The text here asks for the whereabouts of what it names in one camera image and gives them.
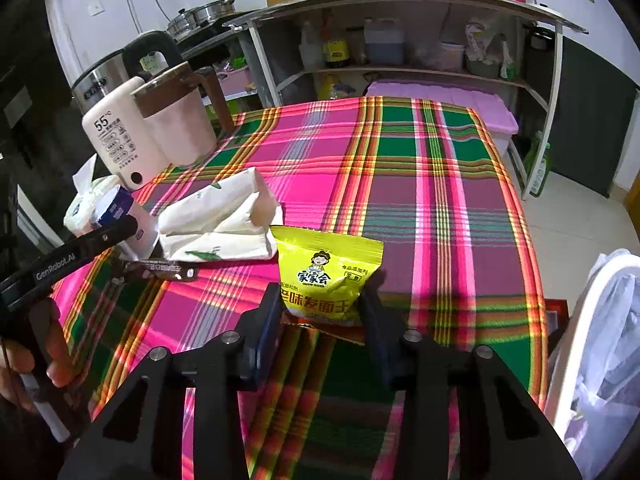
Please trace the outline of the person's left hand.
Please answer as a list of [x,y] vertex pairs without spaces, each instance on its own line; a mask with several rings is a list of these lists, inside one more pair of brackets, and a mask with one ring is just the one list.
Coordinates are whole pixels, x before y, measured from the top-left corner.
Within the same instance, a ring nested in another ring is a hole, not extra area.
[[[47,375],[58,388],[69,385],[76,376],[73,360],[70,357],[67,341],[60,323],[60,310],[55,301],[48,297],[41,301],[49,310],[49,328],[46,337],[46,349],[51,358]],[[15,341],[3,341],[1,351],[1,396],[9,402],[21,405],[26,411],[38,414],[32,399],[25,391],[19,374],[30,374],[35,366],[32,352]]]

